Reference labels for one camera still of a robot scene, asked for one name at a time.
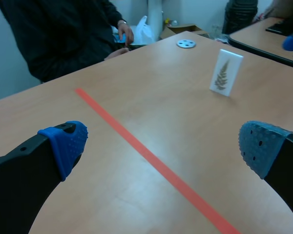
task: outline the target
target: white pipe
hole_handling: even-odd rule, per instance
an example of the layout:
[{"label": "white pipe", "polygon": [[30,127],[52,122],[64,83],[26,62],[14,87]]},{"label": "white pipe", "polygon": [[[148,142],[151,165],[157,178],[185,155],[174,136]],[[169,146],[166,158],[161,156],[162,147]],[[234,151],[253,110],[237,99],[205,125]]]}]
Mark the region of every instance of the white pipe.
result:
[{"label": "white pipe", "polygon": [[163,30],[162,0],[148,0],[148,25],[154,33],[155,40],[158,40]]}]

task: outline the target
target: hand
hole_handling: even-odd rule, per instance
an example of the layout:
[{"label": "hand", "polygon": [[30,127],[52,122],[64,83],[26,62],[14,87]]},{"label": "hand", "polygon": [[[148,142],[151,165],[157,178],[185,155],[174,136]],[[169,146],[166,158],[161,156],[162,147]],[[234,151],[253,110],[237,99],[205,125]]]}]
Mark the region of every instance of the hand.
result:
[{"label": "hand", "polygon": [[128,24],[124,23],[123,20],[118,21],[118,34],[119,34],[119,39],[123,39],[123,34],[125,33],[126,35],[126,42],[125,46],[129,46],[130,44],[133,43],[133,32],[131,28],[129,27]]},{"label": "hand", "polygon": [[129,52],[128,48],[122,48],[122,49],[119,49],[119,50],[114,51],[113,53],[109,54],[109,56],[107,56],[104,60],[108,60],[108,59],[117,57],[118,55],[122,55],[122,54],[125,54],[128,52]]}]

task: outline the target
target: red tape line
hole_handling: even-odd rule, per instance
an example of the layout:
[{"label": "red tape line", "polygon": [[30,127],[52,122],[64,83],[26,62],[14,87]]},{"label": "red tape line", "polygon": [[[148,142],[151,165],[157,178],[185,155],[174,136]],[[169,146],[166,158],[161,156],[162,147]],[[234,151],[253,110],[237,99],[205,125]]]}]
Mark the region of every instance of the red tape line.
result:
[{"label": "red tape line", "polygon": [[133,134],[123,127],[113,116],[100,106],[83,89],[76,93],[95,110],[119,135],[138,151],[169,183],[172,184],[193,206],[195,206],[222,234],[240,234],[213,207],[203,200],[175,172],[166,166],[157,156],[147,149]]}]

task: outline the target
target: blue rubber pad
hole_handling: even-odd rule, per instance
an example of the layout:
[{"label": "blue rubber pad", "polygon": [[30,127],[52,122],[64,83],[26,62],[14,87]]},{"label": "blue rubber pad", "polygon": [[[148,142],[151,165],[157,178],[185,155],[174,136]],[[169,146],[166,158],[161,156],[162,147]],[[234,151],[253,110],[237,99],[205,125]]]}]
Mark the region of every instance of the blue rubber pad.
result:
[{"label": "blue rubber pad", "polygon": [[68,121],[67,123],[76,124],[76,129],[73,133],[66,133],[64,130],[55,127],[38,131],[38,134],[48,137],[51,142],[53,155],[62,181],[71,173],[76,159],[84,151],[88,138],[87,127],[81,122]]},{"label": "blue rubber pad", "polygon": [[241,155],[261,179],[268,174],[286,137],[293,132],[271,124],[249,121],[239,133]]}]

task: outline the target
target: person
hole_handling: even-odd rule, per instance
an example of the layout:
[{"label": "person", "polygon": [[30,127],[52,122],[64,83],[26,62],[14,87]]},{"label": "person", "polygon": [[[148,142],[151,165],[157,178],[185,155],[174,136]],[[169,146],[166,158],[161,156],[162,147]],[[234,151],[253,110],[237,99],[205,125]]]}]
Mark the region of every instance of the person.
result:
[{"label": "person", "polygon": [[43,82],[127,53],[117,50],[111,26],[126,46],[131,28],[109,0],[0,0],[30,73]]}]

